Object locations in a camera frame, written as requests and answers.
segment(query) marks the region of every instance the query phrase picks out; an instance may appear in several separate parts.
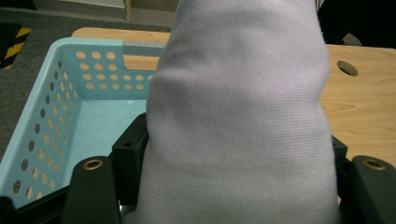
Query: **basket hole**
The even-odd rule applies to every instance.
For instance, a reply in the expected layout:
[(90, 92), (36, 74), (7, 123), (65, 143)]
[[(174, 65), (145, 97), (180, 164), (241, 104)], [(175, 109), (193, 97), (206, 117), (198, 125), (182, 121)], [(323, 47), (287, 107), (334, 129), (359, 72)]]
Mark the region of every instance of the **basket hole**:
[(118, 89), (120, 88), (120, 85), (119, 85), (119, 84), (113, 84), (113, 85), (111, 85), (111, 87), (112, 87), (114, 90), (118, 90)]
[(81, 64), (79, 65), (79, 67), (80, 67), (82, 70), (88, 70), (88, 69), (90, 69), (90, 66), (87, 65), (86, 63), (81, 63)]
[(40, 149), (40, 151), (38, 152), (38, 158), (42, 161), (44, 159), (44, 150)]
[(51, 189), (55, 189), (55, 184), (56, 184), (55, 180), (51, 180), (51, 181), (50, 181), (50, 184), (49, 184), (49, 187), (50, 187)]
[(111, 75), (111, 76), (110, 76), (110, 79), (113, 80), (113, 81), (117, 81), (117, 80), (119, 80), (119, 76), (117, 76), (117, 75)]
[(44, 134), (44, 142), (48, 143), (50, 141), (50, 135), (48, 133)]
[(37, 193), (37, 197), (35, 197), (37, 200), (41, 199), (43, 197), (43, 193), (42, 192), (38, 192)]
[(95, 68), (96, 70), (98, 70), (98, 71), (102, 71), (102, 70), (103, 70), (103, 66), (102, 66), (101, 63), (96, 63), (95, 66), (94, 66), (94, 68)]
[(35, 149), (35, 141), (30, 140), (28, 148), (29, 148), (29, 151), (33, 151)]
[(14, 193), (18, 193), (21, 190), (21, 181), (17, 180), (15, 181), (14, 185), (12, 186), (12, 190), (14, 191)]
[(52, 108), (52, 112), (53, 112), (53, 114), (58, 114), (58, 106), (54, 106), (53, 108)]
[(36, 179), (38, 177), (38, 167), (35, 167), (35, 169), (33, 169), (33, 178)]
[(47, 184), (48, 180), (49, 180), (49, 176), (47, 174), (43, 174), (43, 177), (41, 178), (41, 182), (45, 185)]
[(32, 195), (33, 195), (33, 188), (32, 187), (27, 188), (27, 190), (26, 190), (26, 198), (30, 199), (30, 198), (32, 198)]
[(51, 167), (51, 166), (52, 166), (52, 157), (49, 157), (49, 158), (47, 159), (47, 165), (48, 165), (48, 167)]
[(101, 81), (103, 81), (103, 80), (106, 79), (105, 75), (102, 75), (102, 74), (97, 75), (96, 78), (99, 79), (99, 80), (101, 80)]
[(84, 74), (84, 75), (82, 75), (82, 77), (83, 77), (85, 80), (91, 80), (91, 79), (92, 79), (92, 76), (91, 76), (90, 74)]
[(136, 80), (137, 81), (143, 81), (143, 77), (142, 76), (136, 76)]
[(100, 55), (99, 52), (93, 52), (93, 53), (92, 53), (92, 57), (93, 57), (94, 59), (100, 59), (100, 58), (102, 57), (102, 55)]
[(49, 105), (50, 104), (50, 96), (46, 95), (46, 104)]
[(337, 66), (341, 71), (349, 76), (356, 77), (359, 74), (358, 69), (350, 63), (338, 61)]
[(116, 59), (116, 54), (114, 54), (113, 52), (109, 52), (106, 56), (107, 56), (107, 58), (108, 58), (109, 60), (114, 60), (114, 59)]
[(42, 108), (40, 110), (40, 117), (43, 119), (44, 117), (46, 117), (46, 110), (44, 108)]
[(39, 123), (37, 123), (37, 124), (35, 125), (35, 133), (36, 133), (36, 134), (39, 134), (39, 133), (40, 133), (40, 129), (41, 129), (41, 126), (40, 126)]
[(123, 79), (124, 79), (125, 81), (129, 81), (129, 80), (131, 80), (132, 78), (131, 78), (131, 76), (125, 75), (125, 76), (123, 76)]
[(53, 119), (49, 119), (49, 127), (53, 128)]
[(52, 144), (51, 144), (51, 147), (52, 147), (52, 150), (56, 150), (56, 142), (53, 142)]
[(78, 52), (76, 53), (76, 56), (77, 56), (78, 58), (80, 58), (80, 59), (85, 59), (85, 57), (87, 57), (83, 51), (78, 51)]
[(88, 83), (86, 87), (88, 90), (93, 90), (95, 88), (92, 83)]
[(22, 161), (22, 163), (21, 163), (21, 168), (22, 168), (22, 170), (23, 170), (23, 171), (26, 171), (28, 165), (29, 165), (29, 161), (26, 160), (26, 159), (24, 159), (24, 160)]
[(117, 66), (113, 63), (113, 64), (108, 66), (108, 69), (111, 70), (111, 71), (116, 71), (117, 70)]
[(51, 91), (55, 90), (55, 85), (53, 84), (53, 82), (51, 82), (51, 83), (49, 84), (49, 89), (50, 89)]

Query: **sock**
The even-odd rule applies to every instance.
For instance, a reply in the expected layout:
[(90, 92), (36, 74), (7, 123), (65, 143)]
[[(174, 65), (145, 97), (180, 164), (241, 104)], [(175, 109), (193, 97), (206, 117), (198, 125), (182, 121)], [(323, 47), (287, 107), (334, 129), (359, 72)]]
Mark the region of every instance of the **sock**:
[(310, 0), (181, 0), (126, 223), (336, 223), (328, 52)]

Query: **gray carpet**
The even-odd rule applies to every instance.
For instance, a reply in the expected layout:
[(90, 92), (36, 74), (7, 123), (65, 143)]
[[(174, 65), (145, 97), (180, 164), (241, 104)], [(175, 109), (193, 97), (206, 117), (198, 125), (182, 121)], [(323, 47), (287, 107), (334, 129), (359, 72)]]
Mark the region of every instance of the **gray carpet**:
[(170, 31), (169, 27), (82, 20), (4, 8), (0, 8), (0, 22), (18, 23), (32, 30), (12, 69), (0, 70), (0, 161), (51, 43), (82, 27)]

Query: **table hole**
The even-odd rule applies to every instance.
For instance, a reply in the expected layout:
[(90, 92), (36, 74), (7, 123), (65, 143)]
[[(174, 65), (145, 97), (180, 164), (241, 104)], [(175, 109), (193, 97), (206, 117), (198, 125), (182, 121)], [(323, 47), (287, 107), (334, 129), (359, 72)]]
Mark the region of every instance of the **table hole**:
[(105, 89), (107, 89), (107, 84), (102, 83), (102, 84), (99, 85), (99, 88), (102, 89), (102, 90), (105, 90)]
[(111, 70), (111, 71), (116, 71), (117, 70), (117, 66), (113, 63), (113, 64), (108, 66), (108, 69)]
[(47, 184), (47, 181), (49, 180), (49, 176), (47, 174), (43, 174), (43, 177), (41, 178), (41, 182), (43, 185)]
[(28, 165), (29, 165), (29, 161), (26, 160), (26, 159), (24, 159), (24, 160), (22, 161), (22, 163), (21, 163), (21, 168), (22, 168), (22, 170), (23, 170), (23, 171), (26, 171)]
[(93, 90), (95, 88), (92, 83), (88, 83), (86, 87), (88, 90)]
[(109, 52), (106, 56), (107, 56), (107, 58), (108, 58), (109, 60), (114, 60), (114, 59), (116, 59), (116, 54), (114, 54), (113, 52)]
[(136, 76), (137, 81), (143, 81), (143, 76)]
[(40, 151), (38, 151), (38, 158), (42, 161), (44, 159), (44, 150), (40, 149)]
[(44, 133), (44, 142), (48, 143), (50, 141), (50, 135), (48, 133)]
[(82, 77), (83, 77), (85, 80), (91, 80), (91, 79), (92, 79), (92, 76), (91, 76), (90, 74), (84, 74), (84, 75), (82, 75)]
[(41, 129), (41, 126), (40, 126), (39, 123), (37, 123), (37, 124), (35, 125), (35, 133), (36, 133), (36, 134), (39, 134), (39, 133), (40, 133), (40, 129)]
[(42, 108), (40, 110), (40, 117), (43, 119), (44, 117), (46, 117), (46, 110), (44, 108)]
[(26, 199), (32, 198), (32, 195), (33, 195), (33, 188), (32, 187), (27, 188), (27, 190), (26, 190)]
[(113, 85), (111, 85), (111, 87), (112, 87), (114, 90), (118, 90), (118, 89), (120, 88), (120, 85), (119, 85), (119, 84), (113, 84)]
[(50, 104), (50, 96), (46, 95), (46, 104), (49, 105)]
[(49, 127), (53, 128), (53, 119), (49, 119)]
[(129, 81), (129, 80), (131, 80), (132, 78), (131, 78), (131, 76), (125, 75), (125, 76), (123, 76), (123, 79), (124, 79), (125, 81)]
[(85, 57), (86, 57), (86, 55), (85, 55), (85, 53), (84, 53), (83, 51), (78, 51), (78, 52), (76, 53), (76, 56), (77, 56), (78, 58), (80, 58), (80, 59), (85, 59)]
[(102, 55), (100, 55), (99, 52), (93, 52), (93, 53), (92, 53), (92, 57), (93, 57), (94, 59), (100, 59), (100, 58), (102, 57)]
[(98, 70), (98, 71), (102, 71), (102, 70), (103, 70), (103, 66), (102, 66), (101, 63), (96, 63), (95, 66), (94, 66), (94, 68), (95, 68), (96, 70)]
[(41, 199), (43, 197), (43, 193), (42, 192), (38, 192), (37, 193), (37, 197), (35, 197), (37, 200)]
[(111, 75), (111, 76), (110, 76), (110, 79), (113, 80), (113, 81), (116, 81), (116, 80), (119, 80), (119, 76), (117, 76), (117, 75)]
[(36, 179), (38, 177), (38, 167), (35, 167), (35, 169), (33, 169), (33, 178)]
[(80, 67), (82, 70), (88, 70), (88, 69), (90, 69), (90, 66), (87, 65), (86, 63), (81, 63), (81, 64), (79, 65), (79, 67)]
[(21, 190), (21, 181), (17, 180), (14, 182), (14, 185), (12, 186), (12, 190), (14, 191), (14, 193), (18, 193)]
[(58, 106), (54, 106), (53, 108), (52, 108), (52, 112), (53, 112), (53, 114), (57, 114), (58, 113)]
[(33, 151), (35, 149), (35, 141), (30, 140), (28, 148), (29, 148), (29, 151)]
[(51, 166), (52, 166), (52, 157), (49, 157), (49, 158), (47, 159), (47, 165), (48, 165), (48, 167), (51, 167)]
[(358, 69), (350, 63), (338, 61), (337, 66), (341, 71), (349, 76), (356, 77), (359, 74)]

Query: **white fabric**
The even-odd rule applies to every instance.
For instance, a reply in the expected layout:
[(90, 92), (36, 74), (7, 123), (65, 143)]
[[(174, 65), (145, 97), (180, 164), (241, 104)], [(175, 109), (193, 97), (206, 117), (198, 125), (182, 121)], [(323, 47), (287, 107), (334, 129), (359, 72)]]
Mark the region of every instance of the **white fabric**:
[(181, 0), (126, 223), (335, 223), (328, 52), (312, 0)]

